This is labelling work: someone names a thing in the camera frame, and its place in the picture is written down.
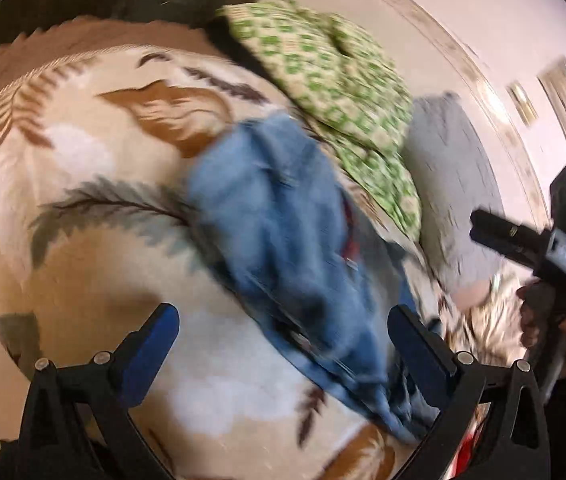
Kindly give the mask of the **right hand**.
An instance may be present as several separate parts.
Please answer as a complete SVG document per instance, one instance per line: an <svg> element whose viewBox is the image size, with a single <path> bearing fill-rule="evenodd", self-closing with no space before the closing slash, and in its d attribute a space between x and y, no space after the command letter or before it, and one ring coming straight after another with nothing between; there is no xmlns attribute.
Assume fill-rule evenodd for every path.
<svg viewBox="0 0 566 480"><path fill-rule="evenodd" d="M556 291L548 284L538 280L529 281L516 291L522 301L520 307L520 343L526 350L536 348L541 341L541 329L548 324L551 309L556 300ZM566 377L566 315L556 323L565 338L563 349L563 367L559 375Z"/></svg>

